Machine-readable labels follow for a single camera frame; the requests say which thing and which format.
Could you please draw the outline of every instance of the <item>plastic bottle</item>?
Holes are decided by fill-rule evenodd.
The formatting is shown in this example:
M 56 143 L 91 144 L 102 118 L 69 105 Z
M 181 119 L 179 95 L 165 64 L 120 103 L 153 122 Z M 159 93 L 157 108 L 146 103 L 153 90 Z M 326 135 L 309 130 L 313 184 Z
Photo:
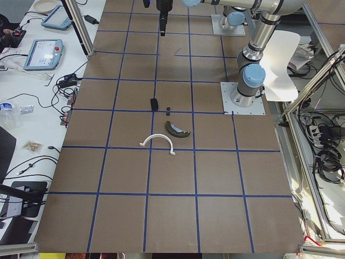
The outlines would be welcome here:
M 0 124 L 5 130 L 10 130 L 16 127 L 13 104 L 7 100 L 0 101 Z

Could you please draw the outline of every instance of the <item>white mounting plate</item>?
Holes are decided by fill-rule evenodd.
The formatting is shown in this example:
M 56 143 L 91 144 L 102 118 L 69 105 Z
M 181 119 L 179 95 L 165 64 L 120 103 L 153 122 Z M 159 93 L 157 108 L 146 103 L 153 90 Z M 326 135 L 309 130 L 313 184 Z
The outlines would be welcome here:
M 246 32 L 244 30 L 243 25 L 239 25 L 234 30 L 231 30 L 231 31 L 223 30 L 221 27 L 219 27 L 219 21 L 222 18 L 222 16 L 223 15 L 211 15 L 213 35 L 240 36 L 240 37 L 246 36 Z
M 222 89 L 223 109 L 225 115 L 240 114 L 240 115 L 266 115 L 262 98 L 255 99 L 254 103 L 247 107 L 242 108 L 235 105 L 230 98 L 230 94 L 238 85 L 237 82 L 221 82 L 220 88 Z

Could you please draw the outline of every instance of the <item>power adapter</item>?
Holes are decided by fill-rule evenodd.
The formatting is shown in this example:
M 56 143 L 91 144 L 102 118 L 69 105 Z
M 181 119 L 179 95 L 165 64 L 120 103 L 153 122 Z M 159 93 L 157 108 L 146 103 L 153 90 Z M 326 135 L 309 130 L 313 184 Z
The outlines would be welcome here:
M 85 21 L 87 21 L 87 22 L 89 22 L 91 24 L 99 24 L 99 22 L 95 18 L 90 16 L 90 15 L 85 15 L 84 19 L 85 19 Z

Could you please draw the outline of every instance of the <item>brown tiled table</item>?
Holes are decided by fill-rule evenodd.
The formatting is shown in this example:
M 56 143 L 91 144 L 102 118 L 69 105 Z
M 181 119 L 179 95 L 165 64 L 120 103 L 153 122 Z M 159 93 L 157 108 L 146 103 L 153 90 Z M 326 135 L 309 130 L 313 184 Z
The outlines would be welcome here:
M 222 9 L 175 1 L 159 37 L 154 6 L 106 3 L 36 236 L 42 252 L 297 251 L 268 108 L 223 114 L 219 82 L 237 79 L 249 38 L 212 36 L 214 13 Z M 171 137 L 176 156 L 163 139 L 139 147 L 167 134 L 167 120 L 192 131 Z

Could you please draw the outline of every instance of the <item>white desk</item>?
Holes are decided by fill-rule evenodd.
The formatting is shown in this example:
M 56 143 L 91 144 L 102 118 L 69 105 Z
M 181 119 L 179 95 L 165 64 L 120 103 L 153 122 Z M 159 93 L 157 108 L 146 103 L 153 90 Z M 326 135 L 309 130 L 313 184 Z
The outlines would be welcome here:
M 80 11 L 82 15 L 91 15 L 96 18 L 98 21 L 101 18 L 101 14 L 104 8 L 106 0 L 89 0 L 86 5 L 80 5 Z M 42 15 L 29 13 L 27 14 L 24 19 L 22 20 L 21 25 L 25 24 L 26 21 L 33 17 L 43 17 Z M 21 53 L 21 54 L 28 54 L 29 49 L 33 40 L 35 39 L 54 39 L 59 38 L 64 43 L 63 54 L 60 60 L 59 65 L 55 70 L 52 71 L 34 71 L 36 74 L 41 74 L 43 72 L 47 72 L 48 74 L 55 74 L 53 80 L 51 81 L 48 87 L 44 86 L 48 83 L 48 81 L 42 81 L 31 77 L 25 73 L 21 73 L 15 70 L 8 70 L 8 71 L 1 71 L 0 72 L 0 98 L 11 98 L 16 96 L 20 93 L 28 93 L 36 95 L 43 106 L 48 106 L 51 104 L 51 98 L 53 97 L 52 87 L 55 81 L 66 74 L 72 73 L 75 71 L 80 65 L 87 61 L 87 58 L 82 51 L 82 48 L 79 44 L 77 35 L 74 32 L 73 26 L 70 26 L 66 31 L 59 31 L 54 29 L 44 28 L 40 25 L 40 19 L 33 19 L 30 21 L 29 24 L 23 27 L 24 30 L 27 31 L 26 35 L 22 40 L 22 44 L 19 48 L 11 49 L 5 54 L 1 54 L 1 57 L 4 57 L 8 54 L 14 53 Z M 96 35 L 96 31 L 98 25 L 92 25 L 90 23 L 85 22 L 88 33 L 90 35 L 91 40 L 93 41 Z M 26 57 L 12 57 L 13 60 L 21 65 L 24 65 Z M 84 74 L 85 66 L 83 66 L 77 72 L 78 77 L 82 77 Z M 67 99 L 60 98 L 60 102 L 56 104 L 56 108 L 60 109 L 61 107 L 66 105 Z M 34 97 L 29 96 L 20 96 L 15 99 L 12 99 L 13 103 L 17 106 L 25 106 L 25 105 L 34 105 L 34 112 L 26 115 L 19 115 L 17 117 L 17 127 L 14 129 L 9 130 L 9 132 L 17 139 L 17 145 L 15 149 L 15 153 L 12 158 L 12 162 L 10 168 L 18 165 L 19 163 L 30 159 L 32 157 L 38 155 L 50 155 L 58 158 L 58 152 L 55 150 L 47 149 L 48 146 L 54 146 L 57 149 L 61 149 L 64 137 L 66 134 L 66 128 L 64 126 L 60 126 L 60 119 L 59 113 L 50 108 L 41 108 L 38 103 L 37 99 Z M 32 152 L 27 149 L 23 149 L 23 145 L 28 140 L 32 140 L 34 142 L 42 144 L 42 149 L 40 152 Z M 22 166 L 18 167 L 16 170 L 11 172 L 8 177 L 15 177 L 17 176 L 20 170 L 25 169 L 28 166 L 28 163 L 23 164 Z M 30 175 L 30 174 L 45 174 L 50 177 L 53 177 L 55 170 L 55 164 L 51 161 L 44 160 L 37 163 L 33 168 L 29 169 L 23 175 Z M 43 176 L 31 176 L 27 178 L 19 178 L 13 180 L 5 180 L 4 184 L 10 186 L 13 181 L 47 181 L 48 187 L 50 186 L 50 180 Z M 44 206 L 41 207 L 39 215 L 32 219 L 39 222 Z M 6 231 L 8 223 L 11 219 L 7 219 L 4 222 L 5 227 L 0 229 L 0 237 Z M 35 234 L 37 232 L 38 225 L 31 235 L 29 242 L 33 241 Z

